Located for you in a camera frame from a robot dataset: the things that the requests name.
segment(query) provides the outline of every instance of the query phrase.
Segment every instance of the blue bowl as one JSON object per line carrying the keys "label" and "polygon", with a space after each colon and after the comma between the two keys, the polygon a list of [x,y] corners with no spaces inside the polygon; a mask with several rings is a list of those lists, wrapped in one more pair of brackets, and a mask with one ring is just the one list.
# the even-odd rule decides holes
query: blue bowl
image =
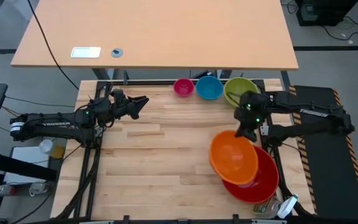
{"label": "blue bowl", "polygon": [[223,84],[218,78],[208,75],[197,81],[196,91],[205,100],[216,100],[223,94]]}

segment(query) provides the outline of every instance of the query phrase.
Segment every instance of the wood grain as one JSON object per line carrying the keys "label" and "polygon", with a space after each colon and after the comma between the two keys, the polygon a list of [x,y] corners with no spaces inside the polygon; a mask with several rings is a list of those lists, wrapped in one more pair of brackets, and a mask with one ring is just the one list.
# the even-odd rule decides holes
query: wood grain
{"label": "wood grain", "polygon": [[[298,68],[279,0],[41,0],[35,13],[62,67]],[[56,66],[34,18],[11,65]]]}
{"label": "wood grain", "polygon": [[[265,80],[265,84],[267,90],[282,89],[280,80]],[[95,81],[81,82],[77,106],[88,101],[95,86]],[[115,87],[129,96],[147,95],[150,101],[138,120],[122,118],[105,132],[93,220],[121,220],[123,215],[141,220],[226,219],[235,213],[254,217],[253,206],[233,198],[208,162],[214,135],[237,128],[233,107],[224,98],[205,101],[197,94],[180,98],[172,86]],[[275,123],[291,124],[289,115],[272,118]],[[294,140],[286,143],[296,145]],[[66,154],[77,145],[69,141]],[[280,153],[288,188],[313,211],[298,151],[281,147]],[[82,157],[79,150],[63,164],[51,217],[75,193]]]}

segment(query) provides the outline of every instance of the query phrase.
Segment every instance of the orange bowl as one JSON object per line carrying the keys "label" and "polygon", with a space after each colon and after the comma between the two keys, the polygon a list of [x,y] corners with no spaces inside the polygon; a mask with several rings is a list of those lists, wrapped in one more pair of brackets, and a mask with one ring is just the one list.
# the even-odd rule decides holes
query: orange bowl
{"label": "orange bowl", "polygon": [[226,130],[215,135],[209,148],[209,162],[221,178],[232,184],[252,182],[258,171],[258,155],[246,138]]}

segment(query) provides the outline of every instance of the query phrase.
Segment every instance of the gray floor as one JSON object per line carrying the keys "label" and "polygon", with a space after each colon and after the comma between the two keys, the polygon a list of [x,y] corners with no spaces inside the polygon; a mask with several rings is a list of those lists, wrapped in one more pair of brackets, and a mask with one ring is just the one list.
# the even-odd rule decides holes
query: gray floor
{"label": "gray floor", "polygon": [[[0,8],[0,49],[14,49],[27,27],[27,21],[12,6],[17,0],[5,0]],[[288,29],[294,46],[340,46],[358,45],[358,36],[352,38],[353,44],[347,41],[334,40],[320,27],[300,27],[296,15],[289,14],[283,8]],[[358,4],[349,13],[358,22]],[[337,28],[330,28],[332,35],[341,37],[358,31],[357,26],[343,22]],[[12,68],[9,64],[13,55],[0,55],[0,83],[9,85],[7,96],[22,98],[42,103],[74,105],[76,90],[60,74],[56,68]],[[338,90],[342,103],[351,114],[356,132],[351,135],[358,158],[358,52],[297,52],[299,71],[288,72],[290,81],[296,85],[328,86]],[[94,80],[89,69],[65,69],[68,76],[79,85],[81,80]],[[234,71],[233,76],[244,72],[249,78],[280,78],[280,72],[274,71]],[[189,70],[128,70],[131,78],[180,78],[188,77]],[[4,106],[17,112],[55,113],[69,112],[70,108],[54,108],[21,103],[6,99]],[[0,126],[9,127],[12,116],[5,111],[0,112]],[[8,132],[0,129],[0,153],[8,155],[12,146],[34,146],[40,139],[24,143],[13,142]],[[25,193],[20,197],[4,199],[0,212],[1,218],[17,220],[36,207],[44,198],[31,198]],[[49,218],[53,197],[25,222],[41,221]]]}

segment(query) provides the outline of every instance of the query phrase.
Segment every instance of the red bowl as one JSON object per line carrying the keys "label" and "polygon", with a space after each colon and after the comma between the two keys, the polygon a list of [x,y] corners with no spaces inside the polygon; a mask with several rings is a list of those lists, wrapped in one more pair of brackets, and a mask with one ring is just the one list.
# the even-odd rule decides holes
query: red bowl
{"label": "red bowl", "polygon": [[259,160],[254,182],[248,187],[240,187],[223,180],[224,187],[233,197],[250,204],[268,200],[274,195],[278,186],[278,170],[273,159],[263,149],[254,147]]}
{"label": "red bowl", "polygon": [[173,90],[179,96],[190,96],[194,92],[194,83],[188,78],[180,78],[173,84]]}

